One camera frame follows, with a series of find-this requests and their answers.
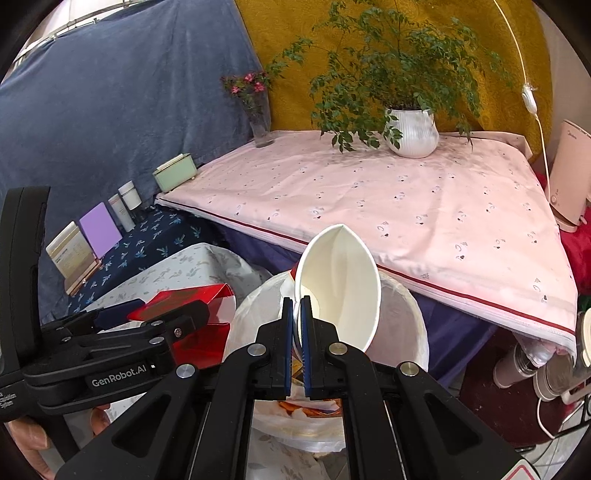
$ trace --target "metal screw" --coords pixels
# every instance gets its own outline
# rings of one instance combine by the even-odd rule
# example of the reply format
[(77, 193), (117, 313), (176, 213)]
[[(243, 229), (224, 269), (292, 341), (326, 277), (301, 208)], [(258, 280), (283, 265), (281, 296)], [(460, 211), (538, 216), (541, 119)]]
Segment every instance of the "metal screw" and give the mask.
[(340, 342), (331, 343), (329, 346), (329, 352), (333, 355), (344, 355), (347, 353), (347, 346)]
[(400, 365), (400, 371), (407, 377), (414, 377), (418, 374), (418, 365), (413, 362), (404, 362)]
[(195, 367), (191, 364), (183, 364), (177, 367), (177, 377), (189, 378), (195, 374)]
[(267, 347), (260, 343), (253, 343), (250, 347), (248, 347), (248, 353), (252, 356), (261, 356), (265, 355), (267, 351)]

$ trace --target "blue cloth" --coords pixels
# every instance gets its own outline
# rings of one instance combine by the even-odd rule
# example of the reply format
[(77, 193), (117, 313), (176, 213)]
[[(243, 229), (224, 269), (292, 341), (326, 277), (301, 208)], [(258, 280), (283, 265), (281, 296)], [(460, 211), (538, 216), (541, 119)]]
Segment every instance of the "blue cloth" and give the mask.
[[(229, 249), (276, 275), (293, 268), (301, 254), (217, 225)], [(411, 292), (423, 314), (429, 342), (429, 373), (448, 387), (495, 333), (497, 326)]]
[[(206, 163), (249, 140), (220, 77), (259, 68), (233, 0), (148, 1), (57, 37), (0, 85), (0, 205), (9, 188), (51, 186), (51, 240), (130, 180), (150, 199), (165, 161)], [(43, 252), (41, 317), (66, 306)]]
[(186, 212), (158, 207), (107, 252), (100, 269), (70, 297), (68, 314), (84, 310), (124, 281), (190, 245), (224, 246), (214, 225)]

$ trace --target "pink appliance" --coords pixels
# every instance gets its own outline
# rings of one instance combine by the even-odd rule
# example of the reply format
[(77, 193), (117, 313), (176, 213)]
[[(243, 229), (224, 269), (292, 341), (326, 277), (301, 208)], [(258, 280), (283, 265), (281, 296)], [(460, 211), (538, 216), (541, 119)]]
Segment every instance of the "pink appliance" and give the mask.
[(577, 230), (590, 192), (591, 135), (571, 121), (564, 120), (550, 182), (546, 187), (546, 196), (561, 230)]

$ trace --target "small box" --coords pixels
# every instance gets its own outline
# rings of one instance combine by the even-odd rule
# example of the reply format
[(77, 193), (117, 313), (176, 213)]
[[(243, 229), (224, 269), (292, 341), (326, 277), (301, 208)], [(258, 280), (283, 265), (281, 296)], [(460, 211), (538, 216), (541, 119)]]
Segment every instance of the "small box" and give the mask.
[(190, 153), (180, 154), (160, 165), (152, 174), (163, 193), (170, 192), (187, 180), (195, 178), (197, 167)]

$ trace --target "tile floor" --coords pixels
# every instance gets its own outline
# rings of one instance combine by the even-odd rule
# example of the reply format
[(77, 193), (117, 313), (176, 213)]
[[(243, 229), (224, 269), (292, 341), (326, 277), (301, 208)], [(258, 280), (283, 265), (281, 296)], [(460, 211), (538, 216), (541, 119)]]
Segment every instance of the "tile floor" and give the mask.
[[(577, 411), (565, 422), (563, 429), (578, 425), (581, 420), (581, 412), (582, 410)], [(578, 432), (538, 445), (532, 452), (525, 453), (524, 457), (533, 462), (541, 480), (550, 480), (568, 460), (583, 438), (585, 431), (586, 429), (581, 429)]]

